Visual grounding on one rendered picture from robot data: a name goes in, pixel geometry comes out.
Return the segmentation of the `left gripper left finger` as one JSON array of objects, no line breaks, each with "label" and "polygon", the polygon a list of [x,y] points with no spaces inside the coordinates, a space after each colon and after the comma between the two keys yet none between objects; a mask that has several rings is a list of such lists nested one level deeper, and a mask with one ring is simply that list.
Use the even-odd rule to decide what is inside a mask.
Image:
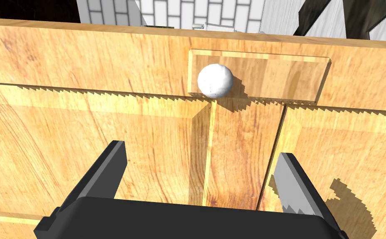
[{"label": "left gripper left finger", "polygon": [[114,199],[127,167],[124,141],[111,141],[63,202],[62,212],[82,197]]}]

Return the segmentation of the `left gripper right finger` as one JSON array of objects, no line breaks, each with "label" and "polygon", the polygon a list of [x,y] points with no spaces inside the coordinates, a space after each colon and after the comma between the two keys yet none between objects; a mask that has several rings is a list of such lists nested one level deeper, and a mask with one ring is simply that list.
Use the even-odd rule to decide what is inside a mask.
[{"label": "left gripper right finger", "polygon": [[274,178],[284,212],[316,215],[333,223],[330,210],[292,153],[279,154]]}]

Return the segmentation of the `wooden cupboard door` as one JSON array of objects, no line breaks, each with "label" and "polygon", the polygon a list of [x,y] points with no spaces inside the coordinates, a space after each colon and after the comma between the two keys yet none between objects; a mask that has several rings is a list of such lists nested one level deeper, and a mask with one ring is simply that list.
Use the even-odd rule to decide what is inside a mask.
[{"label": "wooden cupboard door", "polygon": [[282,210],[281,152],[294,154],[350,239],[386,239],[386,111],[285,107],[260,210]]},{"label": "wooden cupboard door", "polygon": [[191,98],[0,85],[0,239],[33,232],[112,140],[118,199],[202,203],[211,104]]}]

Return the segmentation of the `wooden drawer front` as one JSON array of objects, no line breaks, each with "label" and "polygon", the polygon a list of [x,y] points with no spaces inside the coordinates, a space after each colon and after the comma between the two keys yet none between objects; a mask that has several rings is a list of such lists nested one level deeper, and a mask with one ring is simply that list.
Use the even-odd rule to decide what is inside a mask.
[{"label": "wooden drawer front", "polygon": [[226,66],[234,76],[228,98],[254,98],[315,103],[327,78],[328,57],[192,49],[188,53],[188,93],[202,97],[200,70]]}]

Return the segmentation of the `wooden cupboard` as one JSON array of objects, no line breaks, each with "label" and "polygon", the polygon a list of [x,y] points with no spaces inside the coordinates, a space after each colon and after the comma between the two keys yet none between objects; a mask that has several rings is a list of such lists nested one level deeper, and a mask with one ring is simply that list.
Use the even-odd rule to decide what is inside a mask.
[{"label": "wooden cupboard", "polygon": [[[315,103],[213,99],[188,93],[192,49],[328,57],[331,66]],[[0,85],[208,101],[199,206],[260,210],[285,107],[386,111],[386,41],[0,19]]]}]

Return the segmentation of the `white round knob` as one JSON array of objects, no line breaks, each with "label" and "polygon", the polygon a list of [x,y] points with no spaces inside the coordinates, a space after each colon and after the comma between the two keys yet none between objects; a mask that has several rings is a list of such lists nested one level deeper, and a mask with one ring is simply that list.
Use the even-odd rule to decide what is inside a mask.
[{"label": "white round knob", "polygon": [[198,74],[198,88],[208,98],[222,98],[232,89],[234,76],[230,69],[222,64],[210,64]]}]

